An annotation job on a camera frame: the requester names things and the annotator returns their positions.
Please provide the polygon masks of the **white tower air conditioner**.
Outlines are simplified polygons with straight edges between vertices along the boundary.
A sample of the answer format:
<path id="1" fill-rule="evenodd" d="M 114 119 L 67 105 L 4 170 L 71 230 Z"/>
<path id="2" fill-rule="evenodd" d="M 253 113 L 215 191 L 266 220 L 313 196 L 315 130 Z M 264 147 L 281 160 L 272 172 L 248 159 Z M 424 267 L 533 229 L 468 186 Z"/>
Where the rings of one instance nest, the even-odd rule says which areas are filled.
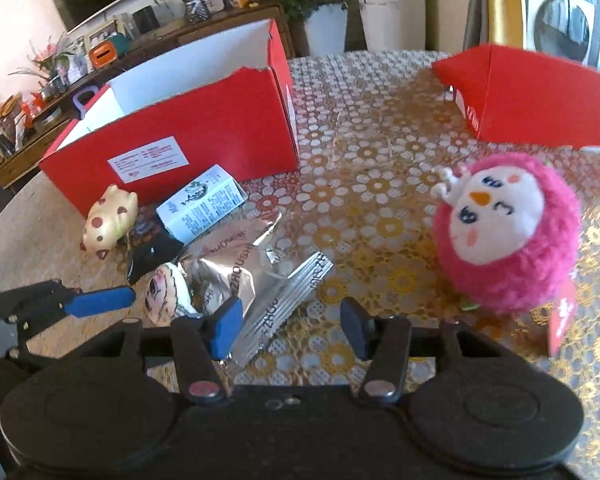
<path id="1" fill-rule="evenodd" d="M 425 49 L 426 0 L 358 0 L 358 7 L 368 50 Z"/>

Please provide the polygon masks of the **red box lid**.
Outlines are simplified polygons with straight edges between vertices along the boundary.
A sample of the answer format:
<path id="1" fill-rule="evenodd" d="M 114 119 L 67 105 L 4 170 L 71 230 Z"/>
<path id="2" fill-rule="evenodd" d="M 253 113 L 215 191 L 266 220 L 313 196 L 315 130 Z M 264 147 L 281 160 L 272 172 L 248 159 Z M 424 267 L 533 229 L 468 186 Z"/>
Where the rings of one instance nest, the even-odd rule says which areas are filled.
<path id="1" fill-rule="evenodd" d="M 600 72 L 564 58 L 482 44 L 434 62 L 483 142 L 600 148 Z"/>

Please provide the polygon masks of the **cartoon face egg toy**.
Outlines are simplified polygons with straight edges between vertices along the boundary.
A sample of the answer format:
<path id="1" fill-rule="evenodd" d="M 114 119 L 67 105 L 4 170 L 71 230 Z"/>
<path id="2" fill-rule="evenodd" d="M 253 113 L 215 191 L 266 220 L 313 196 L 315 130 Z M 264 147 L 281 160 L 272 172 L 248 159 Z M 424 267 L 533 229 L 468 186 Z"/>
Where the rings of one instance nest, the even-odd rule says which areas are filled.
<path id="1" fill-rule="evenodd" d="M 169 326 L 181 316 L 200 318 L 185 279 L 185 273 L 174 263 L 163 263 L 148 283 L 145 309 L 155 326 Z"/>

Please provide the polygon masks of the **orange box on sideboard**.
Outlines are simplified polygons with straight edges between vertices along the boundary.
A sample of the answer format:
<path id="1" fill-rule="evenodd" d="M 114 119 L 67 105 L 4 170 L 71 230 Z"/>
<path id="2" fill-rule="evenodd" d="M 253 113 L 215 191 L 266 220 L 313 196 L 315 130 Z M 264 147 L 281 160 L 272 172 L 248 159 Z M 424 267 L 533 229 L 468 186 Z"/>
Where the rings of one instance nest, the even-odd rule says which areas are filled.
<path id="1" fill-rule="evenodd" d="M 117 48 L 111 40 L 102 41 L 88 51 L 88 57 L 95 70 L 111 64 L 118 58 Z"/>

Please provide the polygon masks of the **white planter green plant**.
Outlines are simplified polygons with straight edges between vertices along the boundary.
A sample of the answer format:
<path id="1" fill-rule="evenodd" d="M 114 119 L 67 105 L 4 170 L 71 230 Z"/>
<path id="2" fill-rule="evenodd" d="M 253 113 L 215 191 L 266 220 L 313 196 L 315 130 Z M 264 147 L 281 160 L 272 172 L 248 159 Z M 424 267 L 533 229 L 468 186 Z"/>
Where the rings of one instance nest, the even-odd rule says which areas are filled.
<path id="1" fill-rule="evenodd" d="M 298 56 L 326 56 L 344 52 L 350 0 L 273 0 L 288 18 L 294 52 Z"/>

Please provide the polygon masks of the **spotted cream pig toy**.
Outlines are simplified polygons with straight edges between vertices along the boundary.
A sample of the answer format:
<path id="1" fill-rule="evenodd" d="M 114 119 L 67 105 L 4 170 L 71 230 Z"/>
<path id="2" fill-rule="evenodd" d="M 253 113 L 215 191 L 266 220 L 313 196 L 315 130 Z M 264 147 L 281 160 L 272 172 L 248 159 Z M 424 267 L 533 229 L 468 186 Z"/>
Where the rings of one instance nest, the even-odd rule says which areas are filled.
<path id="1" fill-rule="evenodd" d="M 135 224 L 138 197 L 135 192 L 110 184 L 87 214 L 80 247 L 105 259 Z"/>

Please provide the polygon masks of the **red flower arrangement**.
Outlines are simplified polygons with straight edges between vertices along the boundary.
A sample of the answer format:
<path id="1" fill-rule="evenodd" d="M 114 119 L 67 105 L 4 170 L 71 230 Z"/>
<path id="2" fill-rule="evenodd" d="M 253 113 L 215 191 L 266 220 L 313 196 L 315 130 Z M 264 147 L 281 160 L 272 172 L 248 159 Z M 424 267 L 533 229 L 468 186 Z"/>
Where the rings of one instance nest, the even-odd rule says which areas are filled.
<path id="1" fill-rule="evenodd" d="M 63 32 L 56 41 L 48 38 L 43 49 L 35 49 L 30 44 L 31 55 L 28 66 L 17 67 L 9 76 L 28 76 L 35 79 L 40 88 L 59 82 L 64 90 L 70 86 L 69 70 L 72 58 L 76 55 L 76 42 Z"/>

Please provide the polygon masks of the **black snack packet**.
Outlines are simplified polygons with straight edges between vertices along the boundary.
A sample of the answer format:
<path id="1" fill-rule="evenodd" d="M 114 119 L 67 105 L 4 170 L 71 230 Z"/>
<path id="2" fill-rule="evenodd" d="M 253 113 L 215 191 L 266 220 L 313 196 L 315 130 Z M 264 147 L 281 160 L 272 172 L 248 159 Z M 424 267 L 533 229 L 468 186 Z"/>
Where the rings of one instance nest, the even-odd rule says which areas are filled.
<path id="1" fill-rule="evenodd" d="M 172 261 L 184 247 L 166 229 L 153 206 L 140 208 L 125 240 L 128 246 L 126 281 L 130 285 L 137 283 L 160 264 Z"/>

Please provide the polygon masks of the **black speaker box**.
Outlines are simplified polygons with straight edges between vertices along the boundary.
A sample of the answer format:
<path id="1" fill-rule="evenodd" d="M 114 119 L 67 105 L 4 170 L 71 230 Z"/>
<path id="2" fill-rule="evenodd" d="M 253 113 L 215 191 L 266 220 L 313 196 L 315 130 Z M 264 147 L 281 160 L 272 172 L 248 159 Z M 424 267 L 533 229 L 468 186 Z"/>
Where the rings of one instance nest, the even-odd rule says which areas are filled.
<path id="1" fill-rule="evenodd" d="M 146 35 L 160 27 L 152 6 L 144 6 L 132 14 L 133 21 L 140 35 Z"/>

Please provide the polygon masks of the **red cardboard box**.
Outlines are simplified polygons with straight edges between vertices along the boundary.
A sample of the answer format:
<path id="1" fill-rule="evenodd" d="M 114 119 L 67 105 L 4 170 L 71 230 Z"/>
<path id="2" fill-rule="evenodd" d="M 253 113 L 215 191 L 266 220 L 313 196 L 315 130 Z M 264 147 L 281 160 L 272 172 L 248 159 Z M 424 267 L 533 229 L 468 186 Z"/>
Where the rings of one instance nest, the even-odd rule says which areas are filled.
<path id="1" fill-rule="evenodd" d="M 80 214 L 106 187 L 157 203 L 220 165 L 237 181 L 299 166 L 292 80 L 277 25 L 184 44 L 102 86 L 40 168 Z"/>

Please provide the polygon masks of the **silver foil snack bag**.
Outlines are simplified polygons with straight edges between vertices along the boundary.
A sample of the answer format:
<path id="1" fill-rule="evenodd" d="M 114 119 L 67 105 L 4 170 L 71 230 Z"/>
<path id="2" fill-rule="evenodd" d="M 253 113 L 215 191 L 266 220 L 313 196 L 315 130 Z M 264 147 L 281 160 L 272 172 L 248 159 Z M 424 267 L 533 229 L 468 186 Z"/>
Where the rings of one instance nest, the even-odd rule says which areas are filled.
<path id="1" fill-rule="evenodd" d="M 294 256 L 277 246 L 286 240 L 291 219 L 271 211 L 225 223 L 188 245 L 176 260 L 205 314 L 232 297 L 242 302 L 242 329 L 222 353 L 234 367 L 246 366 L 264 349 L 332 270 L 319 250 Z"/>

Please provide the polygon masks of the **white blue small carton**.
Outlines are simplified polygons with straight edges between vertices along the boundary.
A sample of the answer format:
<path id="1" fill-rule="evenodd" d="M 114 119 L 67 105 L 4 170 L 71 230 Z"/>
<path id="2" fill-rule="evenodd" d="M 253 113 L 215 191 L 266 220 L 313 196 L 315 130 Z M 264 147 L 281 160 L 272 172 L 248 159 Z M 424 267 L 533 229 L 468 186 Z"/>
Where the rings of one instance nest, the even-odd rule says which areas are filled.
<path id="1" fill-rule="evenodd" d="M 214 165 L 157 207 L 163 227 L 188 245 L 245 203 L 247 194 L 221 166 Z"/>

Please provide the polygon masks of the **purple kettlebell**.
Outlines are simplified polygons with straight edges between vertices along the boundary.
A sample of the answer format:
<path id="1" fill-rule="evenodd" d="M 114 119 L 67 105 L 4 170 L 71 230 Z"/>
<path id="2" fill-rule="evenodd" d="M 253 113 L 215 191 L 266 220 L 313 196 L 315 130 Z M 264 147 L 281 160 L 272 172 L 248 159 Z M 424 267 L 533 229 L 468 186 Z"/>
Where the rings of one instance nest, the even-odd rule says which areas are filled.
<path id="1" fill-rule="evenodd" d="M 97 99 L 99 91 L 99 86 L 90 84 L 89 86 L 81 88 L 73 95 L 72 102 L 79 114 L 79 120 L 84 118 L 86 112 L 90 109 L 92 102 Z"/>

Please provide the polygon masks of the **pink plush bird toy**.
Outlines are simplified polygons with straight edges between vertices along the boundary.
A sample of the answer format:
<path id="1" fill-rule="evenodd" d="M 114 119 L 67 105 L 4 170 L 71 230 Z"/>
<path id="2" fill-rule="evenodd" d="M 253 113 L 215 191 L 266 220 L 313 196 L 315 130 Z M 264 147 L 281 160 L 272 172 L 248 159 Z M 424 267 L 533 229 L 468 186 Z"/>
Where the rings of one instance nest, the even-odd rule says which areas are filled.
<path id="1" fill-rule="evenodd" d="M 571 284 L 581 207 L 541 159 L 508 152 L 444 168 L 431 194 L 440 266 L 479 308 L 528 312 Z"/>

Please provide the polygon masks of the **framed photo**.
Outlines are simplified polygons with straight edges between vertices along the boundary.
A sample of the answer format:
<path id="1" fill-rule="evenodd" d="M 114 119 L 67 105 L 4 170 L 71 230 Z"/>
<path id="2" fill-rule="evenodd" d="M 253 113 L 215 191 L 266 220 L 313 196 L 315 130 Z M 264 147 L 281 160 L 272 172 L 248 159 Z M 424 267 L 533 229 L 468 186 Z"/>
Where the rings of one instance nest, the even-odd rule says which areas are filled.
<path id="1" fill-rule="evenodd" d="M 103 22 L 99 28 L 88 32 L 85 35 L 86 50 L 91 51 L 94 47 L 97 47 L 99 44 L 118 33 L 118 20 L 116 18 L 110 18 L 110 20 Z"/>

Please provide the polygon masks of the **white washing machine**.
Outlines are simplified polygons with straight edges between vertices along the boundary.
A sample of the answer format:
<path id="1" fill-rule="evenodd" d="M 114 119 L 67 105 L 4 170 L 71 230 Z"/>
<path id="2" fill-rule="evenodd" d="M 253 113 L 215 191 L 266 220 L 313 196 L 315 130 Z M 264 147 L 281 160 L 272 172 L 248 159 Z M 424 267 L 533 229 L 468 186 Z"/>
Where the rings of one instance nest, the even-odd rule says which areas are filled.
<path id="1" fill-rule="evenodd" d="M 526 0 L 526 49 L 590 64 L 597 0 Z"/>

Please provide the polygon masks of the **yellow curtain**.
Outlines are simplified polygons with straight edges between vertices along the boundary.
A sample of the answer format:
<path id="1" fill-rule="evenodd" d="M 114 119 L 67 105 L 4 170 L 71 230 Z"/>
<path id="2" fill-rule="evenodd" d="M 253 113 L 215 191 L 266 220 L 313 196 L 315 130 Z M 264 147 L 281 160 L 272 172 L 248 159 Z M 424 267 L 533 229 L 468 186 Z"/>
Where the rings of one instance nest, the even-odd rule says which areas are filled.
<path id="1" fill-rule="evenodd" d="M 486 0 L 490 44 L 523 49 L 526 45 L 526 0 Z"/>

